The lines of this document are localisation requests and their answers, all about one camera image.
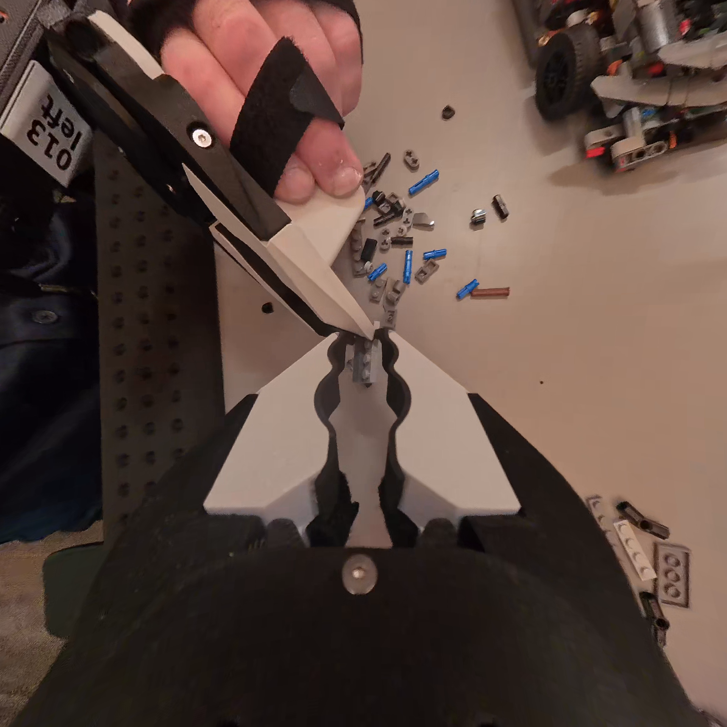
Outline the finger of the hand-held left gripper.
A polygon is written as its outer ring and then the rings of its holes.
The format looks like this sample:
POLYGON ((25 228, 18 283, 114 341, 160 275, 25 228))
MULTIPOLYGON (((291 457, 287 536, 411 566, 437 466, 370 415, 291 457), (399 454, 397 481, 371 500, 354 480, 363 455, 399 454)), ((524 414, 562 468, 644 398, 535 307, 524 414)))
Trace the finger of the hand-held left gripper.
POLYGON ((308 328, 321 337, 341 332, 342 329, 322 321, 312 308, 296 293, 292 287, 284 283, 276 271, 248 244, 236 237, 222 223, 211 226, 210 232, 214 241, 238 266, 263 287, 273 297, 308 328))
POLYGON ((271 240, 261 241, 185 164, 183 170, 215 216, 213 224, 222 223, 255 250, 322 321, 340 327, 343 332, 373 338, 373 322, 332 269, 363 211, 362 187, 347 198, 332 197, 317 189, 306 204, 299 206, 278 206, 273 201, 274 209, 288 217, 288 221, 271 240))

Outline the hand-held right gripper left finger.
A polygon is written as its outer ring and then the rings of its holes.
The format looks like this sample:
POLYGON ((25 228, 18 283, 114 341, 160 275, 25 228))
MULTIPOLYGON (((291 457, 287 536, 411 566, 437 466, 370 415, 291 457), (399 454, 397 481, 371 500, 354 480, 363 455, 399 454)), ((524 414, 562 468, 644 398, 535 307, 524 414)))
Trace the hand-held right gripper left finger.
POLYGON ((346 544, 359 504, 330 419, 353 335, 328 336, 249 398, 245 422, 204 502, 212 515, 294 523, 313 546, 346 544))

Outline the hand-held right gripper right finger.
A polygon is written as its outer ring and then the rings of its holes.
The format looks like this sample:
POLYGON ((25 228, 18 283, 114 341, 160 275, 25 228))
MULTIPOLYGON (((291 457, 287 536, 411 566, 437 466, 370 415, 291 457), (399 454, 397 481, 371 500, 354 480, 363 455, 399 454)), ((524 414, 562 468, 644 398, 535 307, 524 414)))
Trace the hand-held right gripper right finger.
POLYGON ((394 548, 413 547, 427 524, 455 532, 473 516, 510 516, 521 503, 468 391, 396 332, 378 332, 395 415, 379 507, 394 548))

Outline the group of small lego connectors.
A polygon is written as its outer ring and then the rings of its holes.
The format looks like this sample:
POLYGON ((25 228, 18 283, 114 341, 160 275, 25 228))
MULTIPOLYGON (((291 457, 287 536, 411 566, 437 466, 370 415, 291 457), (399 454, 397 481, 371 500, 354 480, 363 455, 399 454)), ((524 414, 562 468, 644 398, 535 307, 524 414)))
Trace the group of small lego connectors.
POLYGON ((376 329, 395 329, 398 306, 411 284, 423 286, 440 269, 449 250, 416 251, 414 233, 433 231, 435 222, 415 211, 407 195, 385 192, 379 184, 392 161, 387 152, 363 166, 365 202, 348 237, 351 274, 366 281, 376 329))

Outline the pile of dark lego pieces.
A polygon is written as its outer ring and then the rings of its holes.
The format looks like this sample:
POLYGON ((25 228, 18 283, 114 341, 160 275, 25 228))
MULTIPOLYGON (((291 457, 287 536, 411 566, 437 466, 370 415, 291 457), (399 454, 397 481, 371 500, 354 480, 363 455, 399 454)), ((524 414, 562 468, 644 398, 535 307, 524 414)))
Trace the pile of dark lego pieces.
POLYGON ((641 613, 662 650, 670 622, 665 607, 689 609, 691 551, 670 539, 668 526, 645 515, 626 500, 608 506, 602 496, 585 498, 585 505, 632 580, 641 613))

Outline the grey lego car model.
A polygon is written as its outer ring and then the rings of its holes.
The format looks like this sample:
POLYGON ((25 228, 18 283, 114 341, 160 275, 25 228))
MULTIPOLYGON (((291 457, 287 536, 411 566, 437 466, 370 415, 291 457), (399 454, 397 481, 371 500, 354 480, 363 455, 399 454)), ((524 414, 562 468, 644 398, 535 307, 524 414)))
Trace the grey lego car model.
POLYGON ((513 2, 546 122, 584 113, 587 159, 615 172, 725 140, 726 3, 513 2))

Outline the person's left hand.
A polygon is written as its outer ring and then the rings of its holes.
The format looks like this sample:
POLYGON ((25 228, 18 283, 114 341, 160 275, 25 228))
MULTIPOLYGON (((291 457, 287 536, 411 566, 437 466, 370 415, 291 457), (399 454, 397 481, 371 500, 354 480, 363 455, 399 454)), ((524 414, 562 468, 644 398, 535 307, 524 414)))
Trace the person's left hand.
MULTIPOLYGON (((255 78, 283 38, 306 58, 341 117, 359 103, 363 45, 353 2, 128 2, 124 15, 129 31, 186 89, 226 147, 255 78)), ((340 124, 317 117, 286 160, 274 196, 303 204, 318 187, 346 198, 362 179, 340 124)))

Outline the black perforated panel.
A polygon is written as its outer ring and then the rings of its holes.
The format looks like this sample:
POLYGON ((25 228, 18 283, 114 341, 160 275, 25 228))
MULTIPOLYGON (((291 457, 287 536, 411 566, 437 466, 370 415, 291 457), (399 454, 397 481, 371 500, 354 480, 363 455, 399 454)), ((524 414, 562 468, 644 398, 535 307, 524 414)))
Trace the black perforated panel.
POLYGON ((101 132, 93 142, 103 538, 220 425, 211 236, 177 214, 101 132))

